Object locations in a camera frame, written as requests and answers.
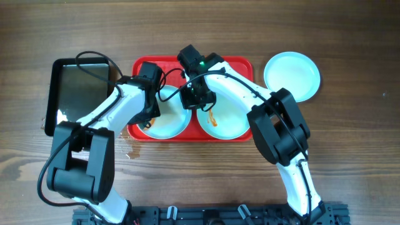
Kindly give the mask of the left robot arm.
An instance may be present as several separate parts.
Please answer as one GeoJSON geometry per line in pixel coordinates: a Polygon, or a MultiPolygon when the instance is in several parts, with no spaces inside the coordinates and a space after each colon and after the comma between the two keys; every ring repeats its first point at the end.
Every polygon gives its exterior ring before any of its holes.
{"type": "Polygon", "coordinates": [[[70,205],[86,207],[94,224],[139,224],[131,203],[113,188],[114,141],[126,125],[149,126],[160,116],[156,92],[162,73],[156,64],[144,62],[138,75],[123,76],[94,111],[55,128],[39,179],[72,199],[70,205]]]}

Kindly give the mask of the green orange sponge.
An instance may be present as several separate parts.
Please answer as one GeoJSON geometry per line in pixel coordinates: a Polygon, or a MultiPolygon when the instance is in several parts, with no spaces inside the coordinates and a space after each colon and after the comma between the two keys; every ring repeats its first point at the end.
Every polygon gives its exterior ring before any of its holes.
{"type": "Polygon", "coordinates": [[[155,119],[156,119],[156,118],[154,117],[154,118],[152,118],[152,119],[150,119],[150,120],[148,120],[148,121],[145,121],[145,122],[143,123],[143,129],[144,129],[144,130],[150,129],[150,128],[152,127],[152,125],[154,124],[155,119]]]}

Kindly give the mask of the light blue plate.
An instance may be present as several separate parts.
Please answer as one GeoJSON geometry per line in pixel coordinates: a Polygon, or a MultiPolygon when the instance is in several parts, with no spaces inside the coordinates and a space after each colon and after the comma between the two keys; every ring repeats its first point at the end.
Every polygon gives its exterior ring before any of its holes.
{"type": "Polygon", "coordinates": [[[243,109],[218,93],[216,103],[209,111],[198,109],[196,114],[201,128],[216,139],[236,139],[249,130],[243,109]]]}
{"type": "Polygon", "coordinates": [[[311,99],[321,85],[316,64],[306,55],[293,51],[273,56],[264,68],[263,77],[268,89],[274,92],[287,89],[297,103],[311,99]]]}
{"type": "Polygon", "coordinates": [[[143,124],[137,124],[137,128],[147,137],[154,139],[171,139],[181,134],[188,126],[192,111],[184,109],[179,92],[166,102],[162,102],[156,94],[157,103],[161,115],[156,117],[150,129],[144,130],[143,124]]]}

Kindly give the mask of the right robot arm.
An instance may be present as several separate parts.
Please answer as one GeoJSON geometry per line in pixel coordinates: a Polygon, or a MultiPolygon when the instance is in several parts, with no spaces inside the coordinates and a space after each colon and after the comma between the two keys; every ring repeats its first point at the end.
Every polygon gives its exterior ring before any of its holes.
{"type": "Polygon", "coordinates": [[[263,88],[236,72],[216,53],[201,55],[193,45],[180,50],[177,61],[186,83],[179,88],[184,109],[203,109],[217,102],[217,94],[244,111],[257,150],[277,166],[287,192],[287,204],[301,224],[323,214],[308,168],[310,130],[287,89],[263,88]]]}

